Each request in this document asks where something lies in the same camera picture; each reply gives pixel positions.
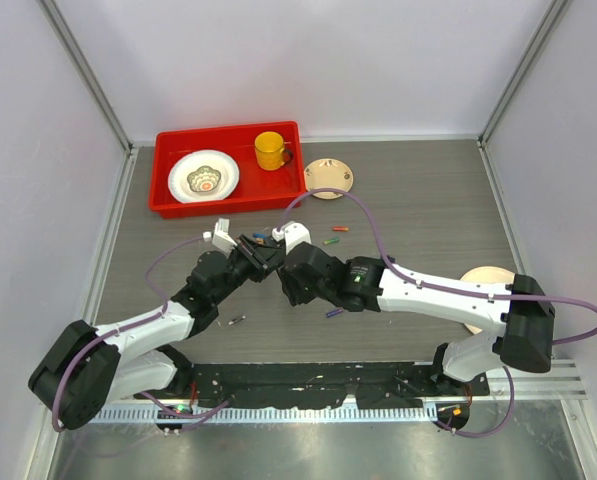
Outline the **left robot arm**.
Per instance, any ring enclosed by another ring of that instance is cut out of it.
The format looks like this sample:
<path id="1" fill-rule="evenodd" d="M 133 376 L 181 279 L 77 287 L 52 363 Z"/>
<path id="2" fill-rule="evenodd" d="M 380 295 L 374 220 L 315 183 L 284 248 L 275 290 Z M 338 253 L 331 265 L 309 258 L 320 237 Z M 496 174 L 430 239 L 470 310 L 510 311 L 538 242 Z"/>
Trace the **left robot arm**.
<path id="1" fill-rule="evenodd" d="M 169 343 L 204 331 L 218 306 L 246 281 L 261 282 L 285 257 L 285 242 L 273 233 L 263 241 L 240 236 L 228 252 L 203 253 L 174 295 L 161 306 L 128 320 L 95 328 L 83 320 L 68 324 L 31 374 L 30 391 L 50 410 L 57 432 L 76 430 L 115 399 L 140 392 L 130 371 L 142 360 L 165 364 L 146 390 L 183 397 L 191 375 L 166 355 Z"/>

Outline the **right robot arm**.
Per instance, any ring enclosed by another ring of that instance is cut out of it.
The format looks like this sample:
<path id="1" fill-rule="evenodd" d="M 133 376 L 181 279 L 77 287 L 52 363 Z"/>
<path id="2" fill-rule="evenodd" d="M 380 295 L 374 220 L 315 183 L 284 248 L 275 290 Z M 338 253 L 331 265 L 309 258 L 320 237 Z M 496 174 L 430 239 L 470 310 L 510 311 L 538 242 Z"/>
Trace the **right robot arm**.
<path id="1" fill-rule="evenodd" d="M 348 312 L 409 312 L 479 328 L 437 348 L 429 380 L 440 394 L 503 366 L 536 374 L 551 369 L 555 309 L 531 277 L 517 275 L 510 284 L 462 282 L 389 267 L 377 258 L 341 261 L 307 242 L 287 253 L 279 275 L 291 305 L 319 298 Z"/>

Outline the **red plastic tray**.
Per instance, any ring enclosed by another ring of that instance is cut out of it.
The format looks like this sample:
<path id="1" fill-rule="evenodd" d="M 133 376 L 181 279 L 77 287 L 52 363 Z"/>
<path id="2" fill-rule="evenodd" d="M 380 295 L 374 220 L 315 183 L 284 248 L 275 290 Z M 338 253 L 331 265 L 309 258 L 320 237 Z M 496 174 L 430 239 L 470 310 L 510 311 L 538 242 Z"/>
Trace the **red plastic tray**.
<path id="1" fill-rule="evenodd" d="M 276 171 L 261 169 L 255 157 L 254 140 L 265 131 L 280 134 L 293 153 L 293 160 Z M 185 155 L 205 149 L 231 156 L 239 167 L 239 182 L 224 200 L 181 203 L 169 191 L 169 173 Z M 165 219 L 280 209 L 305 191 L 299 127 L 294 121 L 168 131 L 156 136 L 148 205 Z"/>

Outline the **white paper plate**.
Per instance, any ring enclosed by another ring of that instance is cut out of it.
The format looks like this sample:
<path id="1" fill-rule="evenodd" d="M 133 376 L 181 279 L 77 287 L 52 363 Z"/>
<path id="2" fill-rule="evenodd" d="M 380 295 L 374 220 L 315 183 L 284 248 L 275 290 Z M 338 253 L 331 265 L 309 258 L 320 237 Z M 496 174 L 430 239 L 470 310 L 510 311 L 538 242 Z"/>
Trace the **white paper plate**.
<path id="1" fill-rule="evenodd" d="M 199 150 L 175 163 L 168 188 L 180 203 L 220 201 L 238 186 L 240 170 L 235 160 L 218 150 Z"/>

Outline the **beige floral saucer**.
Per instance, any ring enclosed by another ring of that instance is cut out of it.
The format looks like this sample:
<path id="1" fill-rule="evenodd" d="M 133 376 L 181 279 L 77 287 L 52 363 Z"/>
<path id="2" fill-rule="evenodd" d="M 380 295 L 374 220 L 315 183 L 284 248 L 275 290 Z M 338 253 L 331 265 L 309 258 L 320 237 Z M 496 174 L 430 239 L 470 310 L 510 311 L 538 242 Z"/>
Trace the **beige floral saucer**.
<path id="1" fill-rule="evenodd" d="M 351 168 L 341 160 L 321 158 L 314 160 L 304 169 L 305 184 L 308 191 L 334 188 L 349 192 L 354 183 Z"/>

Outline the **yellow mug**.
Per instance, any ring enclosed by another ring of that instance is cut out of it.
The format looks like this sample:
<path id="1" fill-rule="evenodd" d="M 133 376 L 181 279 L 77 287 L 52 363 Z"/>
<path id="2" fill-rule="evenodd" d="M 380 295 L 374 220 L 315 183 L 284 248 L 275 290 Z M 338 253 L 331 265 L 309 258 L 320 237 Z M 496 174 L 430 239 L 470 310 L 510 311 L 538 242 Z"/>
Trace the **yellow mug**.
<path id="1" fill-rule="evenodd" d="M 255 156 L 260 168 L 275 171 L 293 161 L 294 154 L 277 132 L 260 133 L 254 141 Z"/>

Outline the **pink rimmed plate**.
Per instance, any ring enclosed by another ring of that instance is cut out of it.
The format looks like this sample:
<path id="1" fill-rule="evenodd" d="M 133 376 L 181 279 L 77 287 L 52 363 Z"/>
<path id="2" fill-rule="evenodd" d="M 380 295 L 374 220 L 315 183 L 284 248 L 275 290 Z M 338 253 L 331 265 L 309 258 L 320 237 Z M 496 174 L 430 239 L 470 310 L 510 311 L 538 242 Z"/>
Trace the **pink rimmed plate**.
<path id="1" fill-rule="evenodd" d="M 473 268 L 462 275 L 461 281 L 470 283 L 504 283 L 512 284 L 515 273 L 495 266 L 480 266 Z"/>

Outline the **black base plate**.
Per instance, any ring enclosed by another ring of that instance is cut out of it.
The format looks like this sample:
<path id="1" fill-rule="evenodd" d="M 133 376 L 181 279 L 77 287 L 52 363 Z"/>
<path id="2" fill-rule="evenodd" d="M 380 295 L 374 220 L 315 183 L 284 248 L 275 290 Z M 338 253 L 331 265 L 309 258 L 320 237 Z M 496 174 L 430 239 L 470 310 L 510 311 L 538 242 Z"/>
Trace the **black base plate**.
<path id="1" fill-rule="evenodd" d="M 323 410 L 347 396 L 359 409 L 418 407 L 424 397 L 487 396 L 483 373 L 452 380 L 413 362 L 195 364 L 180 381 L 150 392 L 158 399 L 195 395 L 200 407 L 226 401 L 230 408 Z"/>

